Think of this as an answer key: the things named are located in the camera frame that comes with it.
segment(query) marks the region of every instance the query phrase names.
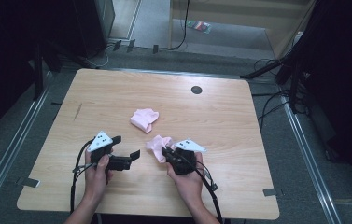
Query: person's right hand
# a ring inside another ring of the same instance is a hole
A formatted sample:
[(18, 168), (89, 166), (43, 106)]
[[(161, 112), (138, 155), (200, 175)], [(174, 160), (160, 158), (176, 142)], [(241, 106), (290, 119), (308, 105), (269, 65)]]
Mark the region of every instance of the person's right hand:
[[(91, 163), (91, 153), (85, 151), (85, 164)], [(85, 193), (82, 200), (88, 200), (96, 206), (101, 202), (108, 181), (111, 180), (113, 173), (106, 167), (109, 164), (108, 155), (104, 155), (97, 164), (97, 167), (90, 167), (85, 171)]]
[[(204, 175), (202, 153), (196, 152), (195, 156), (198, 161), (196, 162), (196, 168)], [(202, 201), (203, 181), (196, 172), (176, 175), (173, 166), (167, 163), (167, 174), (175, 181), (179, 195), (197, 224), (219, 224), (218, 220), (204, 206)]]
[[(203, 158), (202, 153), (195, 153), (196, 168), (203, 173)], [(182, 200), (186, 204), (195, 202), (199, 203), (202, 201), (202, 185), (203, 181), (196, 172), (192, 172), (187, 175), (176, 175), (172, 164), (167, 162), (167, 174), (175, 181), (178, 193), (181, 196)]]

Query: wire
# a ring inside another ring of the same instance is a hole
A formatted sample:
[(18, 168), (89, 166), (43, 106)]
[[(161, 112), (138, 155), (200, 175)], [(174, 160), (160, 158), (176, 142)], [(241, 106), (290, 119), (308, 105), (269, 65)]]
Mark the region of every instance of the wire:
[(257, 60), (256, 62), (254, 62), (254, 71), (256, 72), (257, 71), (257, 64), (259, 63), (259, 62), (261, 62), (261, 61), (267, 61), (266, 62), (266, 65), (265, 66), (268, 66), (268, 64), (270, 63), (270, 62), (277, 62), (277, 61), (279, 61), (279, 60), (277, 60), (277, 59), (259, 59), (259, 60)]
[(159, 50), (164, 50), (164, 49), (165, 50), (176, 50), (176, 49), (179, 49), (179, 47), (181, 47), (184, 44), (185, 39), (187, 37), (187, 20), (188, 20), (188, 12), (189, 12), (189, 10), (190, 10), (190, 0), (188, 0), (188, 2), (187, 2), (187, 11), (185, 13), (184, 29), (183, 29), (184, 30), (184, 36), (182, 38), (181, 43), (175, 48), (170, 48), (170, 49), (168, 49), (168, 48), (160, 48)]
[(107, 50), (109, 49), (109, 47), (112, 47), (113, 45), (108, 45), (107, 47), (106, 47), (106, 49), (104, 50), (104, 53), (106, 54), (106, 62), (105, 63), (103, 63), (103, 64), (96, 64), (96, 63), (93, 63), (92, 61), (90, 61), (89, 59), (85, 59), (88, 63), (90, 63), (91, 65), (94, 65), (94, 66), (96, 66), (96, 67), (103, 67), (103, 66), (105, 66), (105, 65), (107, 65), (108, 64), (108, 62), (109, 62), (109, 57), (108, 57), (108, 54), (107, 54)]
[[(301, 27), (301, 26), (302, 26), (302, 23), (304, 22), (304, 20), (306, 19), (307, 15), (309, 14), (309, 11), (311, 11), (311, 9), (314, 7), (314, 5), (315, 5), (315, 4), (312, 4), (312, 5), (308, 8), (308, 10), (307, 10), (306, 13), (304, 14), (303, 18), (301, 19), (301, 21), (300, 21), (298, 27)], [(266, 66), (268, 65), (269, 62), (279, 62), (279, 63), (281, 63), (281, 65), (283, 65), (283, 66), (290, 67), (289, 65), (283, 64), (282, 59), (285, 59), (292, 51), (295, 50), (295, 48), (294, 48), (294, 46), (295, 46), (295, 45), (294, 45), (294, 41), (295, 41), (295, 36), (292, 38), (291, 48), (289, 49), (289, 51), (288, 51), (281, 59), (279, 59), (279, 60), (271, 60), (271, 59), (259, 59), (259, 60), (257, 60), (257, 61), (254, 63), (254, 71), (257, 71), (257, 69), (256, 69), (257, 63), (260, 62), (260, 61), (264, 61), (264, 60), (268, 60), (268, 62), (266, 63)]]
[(280, 109), (282, 105), (286, 105), (288, 104), (289, 101), (286, 101), (285, 103), (282, 103), (280, 105), (275, 106), (274, 108), (272, 108), (270, 111), (268, 111), (267, 113), (265, 113), (264, 115), (260, 116), (258, 119), (263, 119), (264, 117), (266, 117), (268, 114), (275, 112), (276, 110)]
[(259, 96), (271, 96), (274, 93), (256, 93), (256, 94), (251, 94), (252, 97), (259, 97)]
[(87, 167), (85, 167), (85, 169), (81, 170), (78, 174), (77, 174), (77, 179), (79, 178), (79, 176), (85, 172), (87, 169), (91, 168), (93, 165), (97, 165), (97, 163), (92, 162), (91, 164), (89, 164)]
[[(93, 142), (93, 139), (89, 140), (87, 143), (85, 143), (85, 145), (83, 145), (82, 149), (79, 151), (79, 154), (77, 155), (76, 168), (78, 168), (78, 166), (79, 166), (79, 161), (80, 161), (80, 157), (82, 156), (82, 152), (85, 150), (85, 147), (87, 145), (89, 145)], [(73, 185), (71, 186), (71, 196), (70, 196), (70, 214), (74, 212), (74, 203), (75, 203), (75, 197), (76, 197), (76, 183), (77, 183), (77, 178), (79, 177), (79, 175), (77, 175), (77, 172), (74, 172)]]
[(273, 94), (265, 103), (265, 106), (262, 109), (262, 116), (260, 116), (260, 131), (262, 132), (262, 127), (263, 127), (263, 118), (267, 115), (265, 114), (265, 110), (266, 110), (266, 106), (269, 104), (269, 102), (274, 99), (277, 95), (284, 95), (284, 96), (288, 96), (289, 94), (289, 90), (284, 90), (284, 91), (278, 91), (277, 93)]
[[(187, 27), (186, 27), (186, 24), (184, 22), (184, 26), (182, 25), (182, 20), (179, 20), (179, 26), (181, 27), (181, 30), (184, 32), (185, 36), (187, 35)], [(185, 51), (187, 48), (188, 48), (188, 42), (186, 42), (186, 38), (184, 37), (184, 44), (185, 44), (185, 48), (182, 50), (182, 51)]]
[(214, 183), (213, 178), (211, 177), (210, 171), (208, 170), (208, 168), (201, 162), (197, 161), (199, 164), (201, 164), (204, 167), (204, 171), (207, 172), (206, 176), (207, 178), (211, 181), (210, 187), (213, 191), (216, 191), (217, 189), (217, 185)]

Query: black stand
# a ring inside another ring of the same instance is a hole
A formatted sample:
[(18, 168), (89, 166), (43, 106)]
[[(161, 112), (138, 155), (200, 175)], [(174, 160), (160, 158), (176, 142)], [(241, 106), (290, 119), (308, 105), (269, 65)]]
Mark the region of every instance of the black stand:
[(60, 72), (62, 63), (56, 55), (56, 52), (61, 53), (68, 59), (79, 64), (83, 68), (91, 68), (88, 63), (80, 60), (79, 57), (63, 48), (61, 45), (58, 45), (54, 42), (40, 40), (35, 47), (35, 56), (34, 56), (34, 74), (35, 74), (35, 96), (34, 101), (38, 99), (44, 90), (44, 76), (42, 72), (42, 58), (47, 63), (50, 71)]
[(307, 58), (308, 56), (306, 55), (309, 55), (308, 52), (311, 51), (312, 46), (314, 46), (320, 39), (317, 32), (317, 27), (319, 23), (327, 16), (327, 11), (330, 6), (331, 4), (321, 4), (321, 1), (316, 1), (315, 7), (303, 35), (295, 46), (292, 47), (289, 53), (283, 58), (262, 67), (258, 71), (245, 76), (240, 76), (240, 78), (252, 79), (259, 77), (264, 73), (281, 66), (275, 77), (275, 82), (282, 85), (286, 83), (291, 76), (293, 76), (289, 94), (289, 106), (292, 109), (292, 112), (296, 113), (297, 110), (295, 108), (295, 103), (298, 83), (303, 77), (303, 71), (306, 70), (308, 62), (310, 62)]

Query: black hole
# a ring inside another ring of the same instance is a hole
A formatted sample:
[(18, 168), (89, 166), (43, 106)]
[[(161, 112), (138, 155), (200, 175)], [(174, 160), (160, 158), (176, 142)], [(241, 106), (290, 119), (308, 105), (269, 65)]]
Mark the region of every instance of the black hole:
[(200, 94), (200, 93), (202, 93), (202, 88), (201, 87), (199, 87), (199, 86), (194, 86), (194, 87), (192, 87), (192, 89), (190, 89), (193, 93), (195, 93), (195, 94)]

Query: wooden table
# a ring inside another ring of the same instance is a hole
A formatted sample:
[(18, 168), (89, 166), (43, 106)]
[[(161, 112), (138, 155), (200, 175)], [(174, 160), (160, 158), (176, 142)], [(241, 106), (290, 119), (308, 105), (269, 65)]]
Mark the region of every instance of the wooden table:
[[(169, 46), (173, 19), (185, 20), (187, 0), (170, 1)], [(190, 0), (188, 20), (266, 28), (277, 59), (285, 55), (299, 31), (304, 30), (316, 0)]]
[[(203, 89), (191, 92), (193, 86)], [(151, 133), (130, 123), (136, 109), (152, 108), (160, 116)], [(41, 181), (24, 187), (22, 210), (69, 211), (72, 170), (82, 146), (99, 131), (121, 135), (114, 154), (141, 149), (131, 170), (114, 172), (97, 212), (190, 217), (166, 166), (145, 143), (154, 136), (175, 141), (190, 138), (207, 148), (204, 164), (218, 184), (216, 194), (227, 218), (276, 219), (275, 196), (265, 197), (273, 183), (248, 83), (244, 80), (81, 69), (68, 91), (48, 138), (30, 173)], [(84, 190), (77, 182), (76, 204)], [(215, 214), (208, 191), (204, 203)]]

